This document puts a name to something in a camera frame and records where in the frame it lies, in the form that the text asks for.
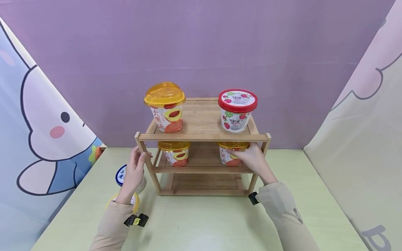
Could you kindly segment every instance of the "yellow lid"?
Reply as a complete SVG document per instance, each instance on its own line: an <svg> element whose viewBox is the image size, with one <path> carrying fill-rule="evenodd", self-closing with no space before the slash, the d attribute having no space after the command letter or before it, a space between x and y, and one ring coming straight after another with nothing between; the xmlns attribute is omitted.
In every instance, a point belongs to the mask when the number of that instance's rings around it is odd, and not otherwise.
<svg viewBox="0 0 402 251"><path fill-rule="evenodd" d="M250 142L218 142L218 145L225 149L245 150L250 147Z"/></svg>
<svg viewBox="0 0 402 251"><path fill-rule="evenodd" d="M187 150L190 142L186 141L159 141L158 147L164 151Z"/></svg>
<svg viewBox="0 0 402 251"><path fill-rule="evenodd" d="M113 196L113 198L111 198L110 200L109 200L109 202L111 202L111 201L115 201L116 199L117 199L117 196L118 196L119 194L115 194L115 196ZM131 198L131 202L130 202L132 205L133 205L133 214L135 214L135 213L137 213L138 212L138 208L139 208L139 197L138 197L138 194L136 194L136 193L134 193L134 195L133 195L133 197Z"/></svg>
<svg viewBox="0 0 402 251"><path fill-rule="evenodd" d="M147 106L164 106L166 104L182 104L186 102L184 92L172 82L162 82L152 86L144 97Z"/></svg>

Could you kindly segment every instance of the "yogurt container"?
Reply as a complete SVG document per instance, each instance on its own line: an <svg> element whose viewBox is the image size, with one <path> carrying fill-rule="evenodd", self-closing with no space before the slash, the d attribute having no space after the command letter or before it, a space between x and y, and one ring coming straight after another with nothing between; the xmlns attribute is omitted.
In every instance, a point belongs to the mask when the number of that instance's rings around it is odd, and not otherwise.
<svg viewBox="0 0 402 251"><path fill-rule="evenodd" d="M116 179L116 183L117 183L119 186L122 186L122 185L123 185L126 167L127 167L127 165L122 166L122 167L117 171L117 173L116 173L115 179ZM145 176L143 176L143 177L142 177L142 181L141 181L141 183L139 184L139 186L138 186L138 188L137 188L137 190L136 190L135 192L136 192L136 193L141 192L141 191L144 189L145 184L146 184Z"/></svg>
<svg viewBox="0 0 402 251"><path fill-rule="evenodd" d="M250 142L218 142L218 145L222 164L226 166L238 166L241 160L229 154L226 149L245 151L250 147Z"/></svg>
<svg viewBox="0 0 402 251"><path fill-rule="evenodd" d="M144 98L144 103L151 108L159 130L165 133L175 133L183 128L184 102L184 92L171 82L152 86Z"/></svg>
<svg viewBox="0 0 402 251"><path fill-rule="evenodd" d="M257 108L257 96L254 93L230 89L219 94L218 105L221 107L222 127L233 133L246 129L251 112Z"/></svg>
<svg viewBox="0 0 402 251"><path fill-rule="evenodd" d="M190 142L159 141L158 147L164 152L171 166L181 167L187 165Z"/></svg>

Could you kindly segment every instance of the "bamboo shelf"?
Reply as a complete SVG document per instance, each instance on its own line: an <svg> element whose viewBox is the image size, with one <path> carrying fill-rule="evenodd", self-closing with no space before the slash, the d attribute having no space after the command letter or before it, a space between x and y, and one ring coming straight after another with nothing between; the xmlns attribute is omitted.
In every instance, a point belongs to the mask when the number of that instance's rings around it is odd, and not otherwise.
<svg viewBox="0 0 402 251"><path fill-rule="evenodd" d="M136 133L135 140L141 152L147 151L145 141L191 141L188 164L184 167L170 166L160 149L153 163L146 159L158 195L247 196L253 192L257 175L244 163L237 167L222 165L216 142L262 142L261 150L266 155L271 135L259 134L252 116L243 132L227 132L221 126L220 116L217 98L187 98L181 131L163 133L153 119L146 133ZM169 174L166 187L161 187L157 173ZM247 189L243 188L242 173L252 173Z"/></svg>

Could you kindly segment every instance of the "purple wall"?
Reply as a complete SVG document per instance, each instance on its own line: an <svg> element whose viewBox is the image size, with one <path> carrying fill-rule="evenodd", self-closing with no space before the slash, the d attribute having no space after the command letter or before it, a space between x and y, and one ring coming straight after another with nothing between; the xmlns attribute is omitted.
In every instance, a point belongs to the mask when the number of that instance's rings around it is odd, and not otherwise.
<svg viewBox="0 0 402 251"><path fill-rule="evenodd" d="M145 91L256 93L272 148L315 135L394 0L10 0L0 15L110 147L152 119Z"/></svg>

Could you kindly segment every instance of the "cartoon character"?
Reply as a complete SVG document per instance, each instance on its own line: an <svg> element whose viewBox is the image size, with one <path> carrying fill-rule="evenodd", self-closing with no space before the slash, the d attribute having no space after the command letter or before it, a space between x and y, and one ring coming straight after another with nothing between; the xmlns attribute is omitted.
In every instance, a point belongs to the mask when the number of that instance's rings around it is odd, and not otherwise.
<svg viewBox="0 0 402 251"><path fill-rule="evenodd" d="M20 173L17 186L31 195L73 189L91 168L94 145L101 142L1 19L0 25L27 67L21 86L21 112L30 131L29 148L39 158Z"/></svg>
<svg viewBox="0 0 402 251"><path fill-rule="evenodd" d="M399 26L399 15L388 15L331 111L348 96L367 100L378 92L383 84L383 71L402 56L402 43L394 39Z"/></svg>

